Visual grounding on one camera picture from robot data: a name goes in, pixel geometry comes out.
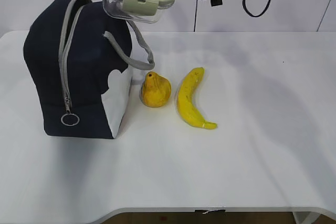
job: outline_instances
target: banana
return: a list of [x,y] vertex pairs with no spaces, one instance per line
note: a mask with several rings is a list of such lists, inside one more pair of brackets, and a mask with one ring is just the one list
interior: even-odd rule
[[202,81],[204,68],[194,68],[184,78],[177,95],[177,110],[183,120],[193,127],[212,130],[216,123],[207,122],[193,104],[193,94]]

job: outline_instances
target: metal ring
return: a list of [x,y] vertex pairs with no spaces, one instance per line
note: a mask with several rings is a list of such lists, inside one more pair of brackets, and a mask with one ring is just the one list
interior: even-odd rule
[[[77,121],[76,121],[75,123],[73,123],[73,124],[67,124],[67,123],[65,123],[65,122],[64,122],[64,118],[65,118],[66,116],[68,116],[68,115],[72,115],[72,116],[74,116],[74,117],[77,119]],[[69,127],[71,127],[71,126],[76,126],[77,124],[79,124],[79,121],[80,121],[79,116],[76,115],[76,114],[72,114],[72,113],[64,114],[64,115],[61,117],[61,122],[62,122],[62,124],[64,124],[65,126],[69,126]]]

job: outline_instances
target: floor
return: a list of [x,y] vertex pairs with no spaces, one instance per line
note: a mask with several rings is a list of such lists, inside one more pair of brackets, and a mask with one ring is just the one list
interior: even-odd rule
[[[126,213],[103,224],[295,224],[290,212]],[[314,224],[336,224],[321,216]]]

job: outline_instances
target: insulated bag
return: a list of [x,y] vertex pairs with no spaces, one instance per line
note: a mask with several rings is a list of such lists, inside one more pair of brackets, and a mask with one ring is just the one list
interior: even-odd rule
[[148,62],[130,58],[125,20],[101,2],[55,0],[32,24],[24,59],[50,136],[115,138],[125,113],[132,67],[151,70],[153,54],[132,21]]

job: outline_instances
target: zipper pull ring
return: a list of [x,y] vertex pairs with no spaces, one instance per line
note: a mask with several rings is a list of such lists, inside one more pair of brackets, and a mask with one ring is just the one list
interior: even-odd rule
[[[70,107],[71,107],[71,101],[70,101],[70,99],[69,99],[67,96],[64,98],[64,103],[65,103],[65,110],[66,110],[66,113],[61,117],[61,123],[62,123],[63,125],[65,125],[65,126],[76,126],[77,124],[79,124],[80,118],[79,118],[78,115],[73,114],[73,113],[71,112],[71,110],[70,110]],[[67,116],[75,117],[75,121],[74,121],[73,123],[71,123],[71,124],[66,123],[66,122],[64,121],[64,119],[65,119],[65,117],[67,117]]]

